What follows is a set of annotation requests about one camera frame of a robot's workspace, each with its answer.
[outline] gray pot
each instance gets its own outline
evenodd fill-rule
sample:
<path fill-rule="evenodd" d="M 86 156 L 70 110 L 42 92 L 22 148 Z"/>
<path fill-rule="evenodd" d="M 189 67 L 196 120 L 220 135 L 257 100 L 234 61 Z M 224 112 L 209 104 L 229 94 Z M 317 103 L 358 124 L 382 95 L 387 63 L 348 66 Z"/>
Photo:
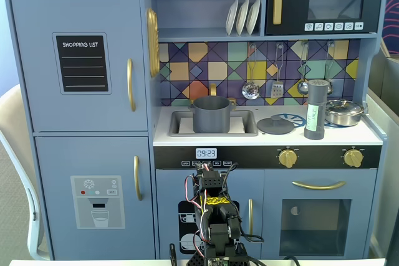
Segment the gray pot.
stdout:
<path fill-rule="evenodd" d="M 191 110 L 195 133 L 228 133 L 230 131 L 230 111 L 233 100 L 220 96 L 206 96 L 196 99 Z"/>
<path fill-rule="evenodd" d="M 325 120 L 338 126 L 354 126 L 362 119 L 364 108 L 346 100 L 328 101 L 325 106 Z"/>

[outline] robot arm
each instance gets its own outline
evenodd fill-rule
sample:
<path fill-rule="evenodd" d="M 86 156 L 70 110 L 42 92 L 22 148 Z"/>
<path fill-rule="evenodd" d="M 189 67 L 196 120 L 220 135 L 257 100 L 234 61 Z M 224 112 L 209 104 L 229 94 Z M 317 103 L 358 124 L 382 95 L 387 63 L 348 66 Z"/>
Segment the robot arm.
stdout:
<path fill-rule="evenodd" d="M 196 206 L 199 236 L 204 241 L 203 253 L 199 249 L 197 251 L 205 258 L 206 266 L 248 262 L 249 257 L 243 244 L 239 243 L 236 248 L 235 240 L 241 236 L 249 242 L 263 242 L 262 237 L 248 236 L 243 232 L 238 208 L 229 196 L 227 178 L 236 166 L 233 164 L 227 172 L 220 173 L 210 164 L 198 164 L 197 174 L 192 176 L 195 197 L 192 200 L 186 199 Z"/>

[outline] oven door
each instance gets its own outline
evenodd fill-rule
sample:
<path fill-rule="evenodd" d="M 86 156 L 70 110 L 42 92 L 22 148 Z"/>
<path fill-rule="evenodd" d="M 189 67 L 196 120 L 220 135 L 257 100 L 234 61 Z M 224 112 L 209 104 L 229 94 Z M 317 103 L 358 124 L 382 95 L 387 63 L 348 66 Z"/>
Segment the oven door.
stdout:
<path fill-rule="evenodd" d="M 381 0 L 267 0 L 266 35 L 377 32 Z"/>
<path fill-rule="evenodd" d="M 376 169 L 267 169 L 262 259 L 362 259 Z"/>

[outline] play kitchen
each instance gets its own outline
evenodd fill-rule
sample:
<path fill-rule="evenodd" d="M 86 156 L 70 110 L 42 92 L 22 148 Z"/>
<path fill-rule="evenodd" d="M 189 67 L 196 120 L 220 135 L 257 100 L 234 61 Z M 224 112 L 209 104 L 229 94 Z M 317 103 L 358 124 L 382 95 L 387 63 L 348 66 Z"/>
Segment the play kitchen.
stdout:
<path fill-rule="evenodd" d="M 52 259 L 168 259 L 170 243 L 189 259 L 198 163 L 238 164 L 229 194 L 264 239 L 250 256 L 368 256 L 385 0 L 6 4 Z"/>

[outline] digital clock display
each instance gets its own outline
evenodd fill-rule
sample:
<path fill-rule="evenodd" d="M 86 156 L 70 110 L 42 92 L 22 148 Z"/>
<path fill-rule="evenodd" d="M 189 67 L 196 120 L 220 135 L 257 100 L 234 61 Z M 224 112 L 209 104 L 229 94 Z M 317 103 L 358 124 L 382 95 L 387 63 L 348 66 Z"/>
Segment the digital clock display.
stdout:
<path fill-rule="evenodd" d="M 216 159 L 218 155 L 218 149 L 195 149 L 196 159 Z"/>

